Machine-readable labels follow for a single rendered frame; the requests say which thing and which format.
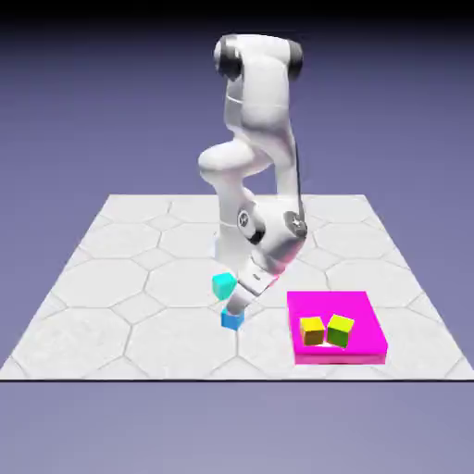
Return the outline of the small cyan cube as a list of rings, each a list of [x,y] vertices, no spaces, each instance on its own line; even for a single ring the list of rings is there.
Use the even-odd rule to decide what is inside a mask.
[[[212,277],[213,294],[219,301],[229,299],[236,284],[236,278],[229,272],[214,275]]]

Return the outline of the large magenta box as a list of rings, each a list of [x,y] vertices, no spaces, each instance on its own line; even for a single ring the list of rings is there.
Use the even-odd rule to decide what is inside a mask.
[[[289,291],[287,293],[289,328],[293,357],[297,365],[382,365],[388,344],[365,292]],[[355,321],[346,348],[326,341],[327,327],[332,315]],[[300,319],[320,317],[326,327],[321,345],[304,346]]]

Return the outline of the small yellow cube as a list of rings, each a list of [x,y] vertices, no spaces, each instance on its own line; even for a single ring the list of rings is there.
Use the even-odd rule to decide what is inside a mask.
[[[325,340],[326,327],[320,317],[300,319],[300,332],[304,346],[321,345]]]

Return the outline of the small blue cube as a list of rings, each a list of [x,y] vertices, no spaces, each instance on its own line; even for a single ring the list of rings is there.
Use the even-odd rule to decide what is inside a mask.
[[[237,331],[244,322],[244,312],[233,315],[224,308],[220,313],[220,322],[222,327]]]

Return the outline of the small green cube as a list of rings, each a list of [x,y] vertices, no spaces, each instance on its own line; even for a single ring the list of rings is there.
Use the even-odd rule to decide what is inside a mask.
[[[355,321],[340,315],[332,315],[328,323],[326,341],[331,345],[346,348]]]

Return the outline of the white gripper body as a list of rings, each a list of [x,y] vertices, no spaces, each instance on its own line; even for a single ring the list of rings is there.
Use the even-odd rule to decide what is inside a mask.
[[[256,296],[252,292],[242,285],[236,285],[225,307],[226,312],[232,316],[239,316],[255,299]]]

